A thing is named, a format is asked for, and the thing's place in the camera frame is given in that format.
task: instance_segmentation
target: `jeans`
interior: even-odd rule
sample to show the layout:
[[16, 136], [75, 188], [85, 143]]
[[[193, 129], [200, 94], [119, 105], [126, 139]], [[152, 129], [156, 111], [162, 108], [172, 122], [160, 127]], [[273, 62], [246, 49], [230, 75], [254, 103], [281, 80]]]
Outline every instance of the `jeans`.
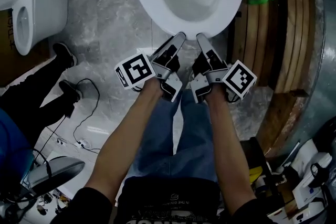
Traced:
[[[173, 155], [173, 117], [180, 101], [184, 124]], [[217, 182], [209, 109], [205, 103], [195, 103], [191, 90], [180, 92], [174, 103], [158, 102], [127, 178], [132, 176], [195, 177]]]

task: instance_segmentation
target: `wire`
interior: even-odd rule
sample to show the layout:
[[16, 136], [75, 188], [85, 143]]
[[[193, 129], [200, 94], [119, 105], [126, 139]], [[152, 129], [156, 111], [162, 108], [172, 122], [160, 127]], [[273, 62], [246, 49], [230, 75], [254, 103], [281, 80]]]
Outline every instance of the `wire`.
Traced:
[[235, 94], [231, 100], [227, 96], [227, 98], [226, 98], [227, 102], [230, 103], [230, 104], [233, 104], [233, 103], [237, 102], [239, 100], [239, 97], [236, 98], [236, 96], [237, 96], [237, 94]]
[[[38, 151], [38, 150], [36, 150], [36, 149], [33, 148], [33, 151], [37, 151], [37, 152], [38, 152], [37, 156], [35, 157], [35, 159], [34, 159], [34, 161], [33, 161], [33, 164], [34, 164], [34, 162], [36, 161], [37, 157], [38, 157], [39, 155], [41, 155], [41, 157], [44, 159], [43, 163], [44, 163], [44, 162], [47, 163], [47, 170], [48, 170], [49, 163], [48, 163], [48, 161], [46, 160], [45, 156], [42, 155], [42, 150], [44, 149], [44, 147], [46, 146], [46, 144], [48, 143], [48, 141], [51, 139], [51, 137], [53, 136], [53, 134], [55, 134], [56, 130], [60, 127], [60, 125], [63, 123], [64, 120], [65, 120], [65, 116], [64, 116], [63, 120], [60, 122], [60, 124], [56, 127], [56, 129], [52, 132], [52, 134], [51, 134], [50, 137], [47, 139], [47, 141], [44, 143], [44, 145], [43, 145], [43, 147], [41, 148], [40, 151]], [[25, 177], [22, 179], [22, 182], [25, 181], [26, 177], [29, 175], [29, 172], [30, 172], [30, 170], [26, 173]]]
[[79, 126], [81, 126], [82, 123], [83, 123], [84, 121], [86, 121], [88, 118], [90, 118], [90, 117], [94, 114], [94, 112], [96, 111], [96, 109], [97, 109], [97, 107], [98, 107], [98, 103], [99, 103], [99, 99], [100, 99], [100, 92], [99, 92], [97, 86], [95, 85], [95, 83], [94, 83], [92, 80], [90, 80], [90, 79], [82, 79], [82, 80], [80, 80], [80, 81], [76, 84], [76, 87], [78, 86], [78, 84], [80, 84], [81, 82], [83, 82], [83, 81], [85, 81], [85, 80], [90, 81], [90, 82], [92, 83], [92, 85], [95, 87], [95, 89], [96, 89], [96, 91], [97, 91], [97, 94], [98, 94], [98, 98], [97, 98], [96, 106], [95, 106], [95, 108], [92, 110], [92, 113], [91, 113], [89, 116], [87, 116], [84, 120], [82, 120], [82, 121], [79, 123], [79, 125], [76, 126], [74, 132], [72, 133], [72, 135], [73, 135], [73, 137], [74, 137], [74, 139], [75, 139], [75, 141], [76, 141], [77, 143], [78, 143], [78, 140], [77, 140], [76, 137], [75, 137], [75, 132], [76, 132], [77, 128], [78, 128]]
[[99, 154], [99, 153], [97, 153], [97, 152], [94, 152], [94, 151], [92, 151], [92, 150], [89, 150], [89, 149], [87, 149], [87, 148], [85, 148], [85, 147], [82, 147], [82, 149], [83, 150], [86, 150], [86, 151], [89, 151], [89, 152], [92, 152], [92, 153], [95, 153], [95, 154]]
[[132, 88], [132, 90], [135, 92], [141, 92], [142, 88], [135, 86], [134, 88]]
[[44, 143], [43, 147], [41, 148], [41, 152], [44, 149], [44, 147], [46, 146], [46, 144], [48, 143], [48, 141], [51, 139], [51, 137], [53, 136], [53, 134], [55, 134], [56, 130], [60, 127], [60, 125], [63, 123], [63, 121], [65, 120], [65, 116], [63, 118], [63, 120], [60, 122], [60, 124], [56, 127], [56, 129], [52, 132], [52, 134], [50, 135], [50, 137], [48, 138], [48, 140]]

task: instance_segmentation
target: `marble floor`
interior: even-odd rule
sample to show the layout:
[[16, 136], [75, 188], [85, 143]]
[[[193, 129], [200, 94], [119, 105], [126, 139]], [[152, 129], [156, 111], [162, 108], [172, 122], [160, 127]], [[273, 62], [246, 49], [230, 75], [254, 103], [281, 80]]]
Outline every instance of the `marble floor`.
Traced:
[[[77, 83], [90, 78], [100, 91], [98, 108], [75, 133], [77, 139], [85, 138], [92, 148], [101, 148], [111, 132], [118, 126], [129, 107], [137, 98], [137, 93], [125, 91], [114, 72], [115, 65], [140, 51], [151, 54], [170, 36], [162, 31], [148, 16], [139, 0], [69, 0], [68, 22], [65, 29], [50, 37], [50, 43], [65, 42], [78, 57], [79, 65], [68, 69], [60, 79]], [[218, 53], [226, 58], [225, 31], [211, 42]], [[180, 76], [189, 74], [190, 67], [200, 49], [195, 42], [187, 41], [178, 56]], [[68, 141], [60, 145], [56, 136], [48, 141], [42, 153], [51, 151], [78, 157], [93, 165], [97, 155], [76, 148], [73, 131], [96, 105], [97, 93], [90, 83], [81, 86], [84, 98], [78, 102], [70, 119], [65, 119], [56, 134]], [[45, 103], [61, 94], [56, 85]], [[231, 105], [233, 119], [241, 140], [255, 136], [266, 113], [272, 91], [269, 88], [255, 88], [242, 102]], [[54, 130], [59, 123], [50, 126]], [[181, 111], [174, 118], [174, 142], [177, 144], [183, 126]], [[36, 144], [40, 150], [51, 131], [45, 129]]]

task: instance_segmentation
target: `hand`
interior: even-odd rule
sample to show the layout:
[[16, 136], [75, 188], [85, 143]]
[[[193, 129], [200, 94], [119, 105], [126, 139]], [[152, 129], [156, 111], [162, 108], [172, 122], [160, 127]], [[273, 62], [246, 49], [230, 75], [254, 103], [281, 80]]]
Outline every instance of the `hand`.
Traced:
[[148, 93], [150, 95], [161, 97], [163, 95], [163, 91], [161, 89], [160, 81], [157, 78], [151, 78], [146, 81], [141, 93]]
[[223, 90], [222, 85], [219, 84], [219, 83], [213, 84], [212, 90], [205, 97], [205, 100], [206, 100], [207, 103], [218, 102], [218, 101], [226, 102], [225, 92]]

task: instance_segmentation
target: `wooden panel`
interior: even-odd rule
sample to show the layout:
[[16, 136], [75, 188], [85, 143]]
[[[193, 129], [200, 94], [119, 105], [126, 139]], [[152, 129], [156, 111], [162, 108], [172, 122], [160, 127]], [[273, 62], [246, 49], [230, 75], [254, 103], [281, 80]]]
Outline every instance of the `wooden panel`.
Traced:
[[298, 60], [298, 66], [295, 71], [295, 76], [291, 86], [291, 90], [295, 91], [299, 88], [299, 82], [301, 78], [301, 72], [303, 63], [307, 52], [307, 43], [309, 35], [309, 23], [310, 23], [310, 12], [309, 12], [309, 0], [303, 0], [303, 25], [302, 25], [302, 41], [300, 48], [300, 55]]
[[292, 58], [289, 65], [288, 75], [285, 83], [284, 92], [289, 92], [293, 84], [295, 72], [298, 66], [303, 25], [303, 0], [296, 0], [296, 25]]
[[297, 97], [291, 93], [274, 94], [257, 133], [257, 140], [264, 151], [269, 152], [286, 125]]
[[253, 69], [256, 54], [259, 24], [259, 5], [248, 5], [247, 7], [247, 33], [244, 53], [244, 64]]
[[267, 43], [264, 57], [264, 64], [259, 79], [259, 86], [265, 87], [269, 85], [271, 70], [273, 66], [273, 59], [275, 56], [275, 49], [278, 36], [278, 3], [279, 0], [269, 1], [269, 21]]
[[285, 83], [289, 71], [289, 66], [292, 57], [294, 37], [295, 37], [295, 24], [296, 24], [296, 0], [287, 0], [288, 4], [288, 18], [287, 18], [287, 36], [285, 50], [283, 53], [283, 60], [275, 93], [283, 93]]
[[299, 89], [304, 89], [304, 85], [307, 79], [309, 67], [310, 67], [310, 61], [311, 57], [314, 51], [314, 42], [315, 42], [315, 17], [316, 17], [316, 6], [315, 6], [315, 0], [309, 0], [309, 35], [308, 35], [308, 43], [307, 43], [307, 52], [305, 61], [303, 62], [302, 72], [301, 72], [301, 78], [300, 78], [300, 84]]
[[300, 117], [304, 111], [304, 107], [307, 104], [307, 100], [308, 98], [306, 97], [297, 97], [295, 104], [292, 106], [292, 110], [288, 115], [287, 121], [281, 129], [281, 132], [278, 133], [275, 141], [265, 154], [267, 158], [274, 158], [278, 156], [281, 152], [281, 149], [286, 144], [286, 141], [288, 141], [292, 137], [293, 130], [300, 120]]
[[246, 28], [247, 28], [247, 0], [242, 0], [238, 12], [241, 16], [235, 18], [235, 34], [233, 41], [232, 63], [244, 61]]
[[253, 65], [253, 73], [257, 76], [258, 82], [263, 69], [267, 33], [268, 33], [268, 16], [269, 16], [269, 3], [259, 5], [259, 26], [258, 26], [258, 39], [256, 55]]

